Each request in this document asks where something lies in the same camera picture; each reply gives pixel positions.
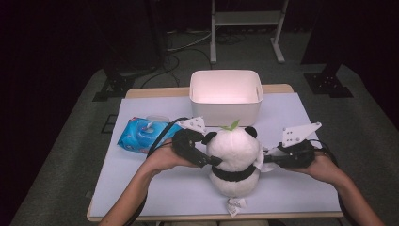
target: blue package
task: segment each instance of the blue package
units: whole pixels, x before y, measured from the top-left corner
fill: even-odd
[[[167,125],[168,122],[166,121],[151,121],[134,117],[127,123],[118,145],[127,151],[147,153]],[[182,127],[174,124],[156,147],[159,147],[166,139],[172,138],[181,129]]]

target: human arm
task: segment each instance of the human arm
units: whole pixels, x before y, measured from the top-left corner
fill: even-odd
[[[316,180],[333,185],[341,196],[349,215],[359,225],[384,225],[350,177],[339,169],[327,155],[320,152],[315,154],[314,161],[307,168],[287,170],[302,172]]]
[[[152,178],[163,170],[170,170],[176,166],[195,167],[190,162],[179,157],[170,144],[157,149],[138,168],[132,180],[122,192],[117,202],[103,217],[100,225],[123,225],[137,210],[147,195]]]

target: white table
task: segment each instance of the white table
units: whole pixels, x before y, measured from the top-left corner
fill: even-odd
[[[263,86],[265,92],[273,90],[273,85],[269,86]],[[145,118],[149,115],[163,115],[171,120],[191,117],[190,100],[184,95],[186,90],[172,89],[171,92],[177,91],[172,97],[122,100],[111,143],[88,209],[89,220],[101,220],[146,158],[142,153],[127,152],[117,145],[127,121],[134,116]],[[253,126],[258,130],[258,140],[265,147],[271,148],[281,141],[282,128],[307,123],[311,122],[296,93],[266,93],[259,119]],[[218,128],[208,128],[208,132],[216,130]],[[201,144],[197,144],[197,148],[205,151],[205,146]],[[219,194],[212,185],[208,178],[209,172],[210,167],[179,167],[157,175],[152,180],[147,203],[137,220],[336,218],[343,215],[337,192],[331,185],[305,174],[275,169],[261,175],[255,190],[244,197],[247,209],[231,218],[226,209],[227,197]]]

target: white gripper bracket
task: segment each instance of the white gripper bracket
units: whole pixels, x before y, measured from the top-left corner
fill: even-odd
[[[196,117],[190,120],[178,121],[177,124],[183,129],[194,130],[202,134],[205,134],[206,132],[205,122],[203,120],[203,117]]]
[[[302,142],[311,133],[322,126],[322,123],[312,123],[282,129],[282,147],[290,147]]]

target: white plastic container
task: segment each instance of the white plastic container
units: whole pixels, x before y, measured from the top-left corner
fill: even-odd
[[[190,99],[194,117],[206,126],[250,126],[258,118],[263,99],[259,75],[247,70],[212,70],[193,73]]]

